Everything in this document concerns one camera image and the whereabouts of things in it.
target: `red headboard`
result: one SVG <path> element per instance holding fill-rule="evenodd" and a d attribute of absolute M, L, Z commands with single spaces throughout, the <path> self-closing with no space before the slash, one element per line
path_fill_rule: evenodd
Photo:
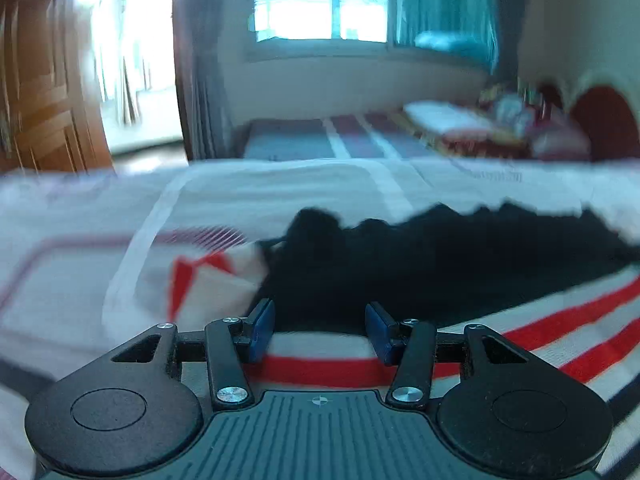
<path fill-rule="evenodd" d="M 553 84 L 543 84 L 546 101 L 562 107 L 561 92 Z M 594 86 L 580 97 L 570 115 L 591 140 L 591 159 L 615 160 L 640 157 L 640 132 L 626 99 L 611 86 Z"/>

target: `doorway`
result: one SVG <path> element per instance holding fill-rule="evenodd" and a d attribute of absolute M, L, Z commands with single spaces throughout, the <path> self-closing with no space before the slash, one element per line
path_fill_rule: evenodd
<path fill-rule="evenodd" d="M 167 144 L 184 153 L 175 90 L 172 0 L 76 0 L 76 4 L 91 13 L 100 111 L 111 155 L 117 159 Z"/>

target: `metal screw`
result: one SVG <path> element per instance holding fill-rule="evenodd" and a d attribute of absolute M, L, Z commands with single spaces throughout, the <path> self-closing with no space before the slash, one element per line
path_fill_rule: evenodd
<path fill-rule="evenodd" d="M 244 388 L 240 386 L 228 386 L 226 388 L 220 388 L 216 393 L 216 397 L 222 402 L 229 402 L 231 404 L 237 404 L 245 400 L 249 394 Z"/>
<path fill-rule="evenodd" d="M 391 394 L 391 396 L 399 402 L 418 402 L 423 395 L 421 389 L 414 388 L 413 386 L 396 388 Z"/>

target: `teal curtain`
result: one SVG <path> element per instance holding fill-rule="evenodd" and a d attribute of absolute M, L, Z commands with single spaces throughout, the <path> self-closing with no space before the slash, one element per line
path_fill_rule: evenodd
<path fill-rule="evenodd" d="M 396 0 L 395 43 L 497 62 L 494 0 Z"/>

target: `tiled floor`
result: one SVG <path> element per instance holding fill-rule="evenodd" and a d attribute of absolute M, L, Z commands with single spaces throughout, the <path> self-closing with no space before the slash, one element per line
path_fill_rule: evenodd
<path fill-rule="evenodd" d="M 182 143 L 146 148 L 126 155 L 113 155 L 113 167 L 117 173 L 145 173 L 160 168 L 177 168 L 188 165 Z"/>
<path fill-rule="evenodd" d="M 138 93 L 140 122 L 118 124 L 115 102 L 102 104 L 102 124 L 111 155 L 182 140 L 175 86 Z"/>

